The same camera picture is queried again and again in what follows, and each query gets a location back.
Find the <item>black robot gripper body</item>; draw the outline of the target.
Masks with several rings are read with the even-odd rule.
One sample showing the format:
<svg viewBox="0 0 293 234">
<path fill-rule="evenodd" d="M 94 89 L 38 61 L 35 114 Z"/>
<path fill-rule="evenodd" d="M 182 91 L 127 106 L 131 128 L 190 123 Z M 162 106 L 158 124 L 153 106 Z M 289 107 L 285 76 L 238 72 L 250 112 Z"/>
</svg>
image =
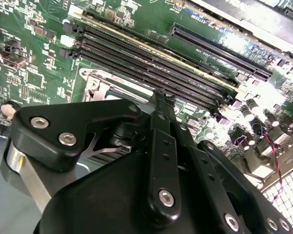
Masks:
<svg viewBox="0 0 293 234">
<path fill-rule="evenodd" d="M 173 192 L 178 217 L 161 217 L 147 200 L 149 159 L 130 153 L 65 186 L 47 204 L 38 234 L 210 234 L 216 230 L 212 204 L 195 172 L 212 166 L 207 153 L 181 151 L 188 169 L 178 169 Z"/>
</svg>

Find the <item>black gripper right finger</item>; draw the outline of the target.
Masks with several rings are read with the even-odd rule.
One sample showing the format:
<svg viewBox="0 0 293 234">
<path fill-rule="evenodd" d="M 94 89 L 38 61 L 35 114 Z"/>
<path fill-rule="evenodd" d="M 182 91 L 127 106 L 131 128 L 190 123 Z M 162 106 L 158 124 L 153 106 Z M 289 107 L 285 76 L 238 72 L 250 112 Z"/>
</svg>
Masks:
<svg viewBox="0 0 293 234">
<path fill-rule="evenodd" d="M 189 168 L 188 201 L 202 234 L 292 234 L 293 227 L 210 141 L 196 144 L 176 120 L 175 96 L 165 96 L 167 114 Z"/>
</svg>

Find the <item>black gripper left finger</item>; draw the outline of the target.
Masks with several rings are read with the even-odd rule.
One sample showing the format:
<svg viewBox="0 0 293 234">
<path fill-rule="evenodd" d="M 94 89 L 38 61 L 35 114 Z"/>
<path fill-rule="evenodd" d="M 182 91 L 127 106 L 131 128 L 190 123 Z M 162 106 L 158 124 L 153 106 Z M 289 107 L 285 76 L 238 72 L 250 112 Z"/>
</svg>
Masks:
<svg viewBox="0 0 293 234">
<path fill-rule="evenodd" d="M 148 156 L 147 200 L 161 217 L 178 217 L 181 204 L 176 140 L 162 91 L 148 112 L 127 99 L 25 107 L 12 121 L 6 163 L 43 213 L 65 186 L 130 153 Z"/>
</svg>

